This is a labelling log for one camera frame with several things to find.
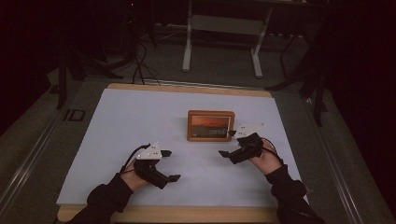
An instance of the person's right hand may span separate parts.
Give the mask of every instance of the person's right hand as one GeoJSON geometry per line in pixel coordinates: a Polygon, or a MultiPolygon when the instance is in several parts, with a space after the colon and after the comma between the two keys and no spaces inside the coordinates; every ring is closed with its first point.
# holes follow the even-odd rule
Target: person's right hand
{"type": "MultiPolygon", "coordinates": [[[[271,143],[263,139],[263,146],[274,152],[275,149],[271,143]]],[[[262,149],[260,157],[253,157],[249,159],[263,174],[268,175],[282,166],[281,161],[271,152],[262,149]]]]}

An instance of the picture frame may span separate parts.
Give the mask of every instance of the picture frame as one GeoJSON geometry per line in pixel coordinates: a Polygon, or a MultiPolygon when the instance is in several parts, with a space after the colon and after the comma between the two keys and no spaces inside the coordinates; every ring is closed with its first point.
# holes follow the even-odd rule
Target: picture frame
{"type": "Polygon", "coordinates": [[[189,110],[187,140],[192,142],[229,142],[233,111],[189,110]]]}

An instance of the white desk frame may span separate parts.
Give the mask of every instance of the white desk frame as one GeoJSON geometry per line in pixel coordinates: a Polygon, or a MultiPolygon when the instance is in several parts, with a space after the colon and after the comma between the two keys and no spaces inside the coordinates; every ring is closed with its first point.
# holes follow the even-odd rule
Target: white desk frame
{"type": "Polygon", "coordinates": [[[190,0],[189,17],[187,20],[187,43],[184,51],[182,71],[190,71],[192,29],[206,30],[241,35],[257,35],[258,41],[256,46],[251,49],[251,59],[253,61],[256,78],[262,78],[262,68],[260,66],[259,51],[262,46],[262,41],[268,27],[268,22],[271,18],[272,11],[273,9],[271,7],[267,9],[264,21],[195,15],[192,14],[192,0],[190,0]]]}

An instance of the person's left hand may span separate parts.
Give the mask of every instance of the person's left hand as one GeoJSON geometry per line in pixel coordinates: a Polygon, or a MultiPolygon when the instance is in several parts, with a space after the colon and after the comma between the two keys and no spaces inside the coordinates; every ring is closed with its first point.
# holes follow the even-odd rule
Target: person's left hand
{"type": "Polygon", "coordinates": [[[128,187],[133,191],[136,192],[141,187],[145,186],[148,182],[142,178],[140,178],[134,172],[134,161],[132,161],[125,169],[124,173],[120,174],[120,177],[128,187]]]}

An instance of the black jacket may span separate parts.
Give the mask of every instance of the black jacket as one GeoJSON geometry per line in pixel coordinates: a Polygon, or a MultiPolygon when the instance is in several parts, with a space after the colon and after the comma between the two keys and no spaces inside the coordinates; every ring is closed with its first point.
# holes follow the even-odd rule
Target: black jacket
{"type": "MultiPolygon", "coordinates": [[[[271,193],[277,198],[277,217],[280,223],[317,224],[325,223],[305,201],[306,188],[299,180],[292,180],[288,166],[273,171],[266,176],[272,184],[271,193]]],[[[88,196],[87,204],[67,224],[107,224],[114,212],[121,213],[134,192],[116,174],[107,185],[96,187],[88,196]]]]}

